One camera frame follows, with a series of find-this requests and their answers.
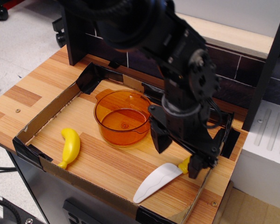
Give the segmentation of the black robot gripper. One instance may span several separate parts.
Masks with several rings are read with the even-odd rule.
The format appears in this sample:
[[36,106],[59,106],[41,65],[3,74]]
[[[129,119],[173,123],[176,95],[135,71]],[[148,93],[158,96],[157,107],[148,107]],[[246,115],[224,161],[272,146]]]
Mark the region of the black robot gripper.
[[210,129],[222,124],[223,113],[214,102],[195,103],[182,110],[176,107],[151,105],[150,129],[154,147],[159,154],[172,142],[191,153],[189,178],[196,179],[202,169],[214,168],[224,138],[224,129],[211,137]]

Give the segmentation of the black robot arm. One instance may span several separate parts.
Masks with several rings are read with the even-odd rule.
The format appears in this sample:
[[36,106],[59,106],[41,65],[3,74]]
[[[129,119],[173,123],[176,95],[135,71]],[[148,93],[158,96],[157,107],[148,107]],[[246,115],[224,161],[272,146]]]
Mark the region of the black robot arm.
[[150,106],[151,136],[161,153],[172,142],[191,153],[189,177],[217,163],[220,139],[207,124],[218,111],[219,77],[205,40],[175,14],[171,0],[63,0],[71,13],[91,21],[118,51],[139,50],[156,61],[164,79],[161,106]]

